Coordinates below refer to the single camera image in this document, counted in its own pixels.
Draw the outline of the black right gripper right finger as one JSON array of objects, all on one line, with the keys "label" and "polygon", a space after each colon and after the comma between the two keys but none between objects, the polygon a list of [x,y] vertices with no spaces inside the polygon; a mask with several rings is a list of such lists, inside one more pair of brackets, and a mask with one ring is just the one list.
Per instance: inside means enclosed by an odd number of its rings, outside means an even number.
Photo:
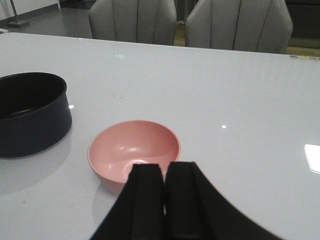
[{"label": "black right gripper right finger", "polygon": [[168,240],[277,240],[224,198],[195,162],[172,162],[165,178]]}]

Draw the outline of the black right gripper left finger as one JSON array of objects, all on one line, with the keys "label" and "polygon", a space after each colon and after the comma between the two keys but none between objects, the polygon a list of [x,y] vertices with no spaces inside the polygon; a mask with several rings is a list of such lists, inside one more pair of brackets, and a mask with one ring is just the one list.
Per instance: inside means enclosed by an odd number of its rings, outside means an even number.
[{"label": "black right gripper left finger", "polygon": [[157,164],[135,164],[92,240],[163,240],[164,182]]}]

